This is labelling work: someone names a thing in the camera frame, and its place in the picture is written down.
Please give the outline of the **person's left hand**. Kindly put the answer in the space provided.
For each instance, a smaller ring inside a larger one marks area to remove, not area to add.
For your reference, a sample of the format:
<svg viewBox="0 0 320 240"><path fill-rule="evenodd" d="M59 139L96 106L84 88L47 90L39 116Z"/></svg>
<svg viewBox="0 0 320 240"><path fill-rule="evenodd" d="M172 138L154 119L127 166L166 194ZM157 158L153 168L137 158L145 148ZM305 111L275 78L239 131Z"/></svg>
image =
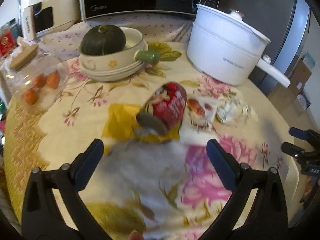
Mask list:
<svg viewBox="0 0 320 240"><path fill-rule="evenodd" d="M144 240L144 237L136 230L133 230L127 240Z"/></svg>

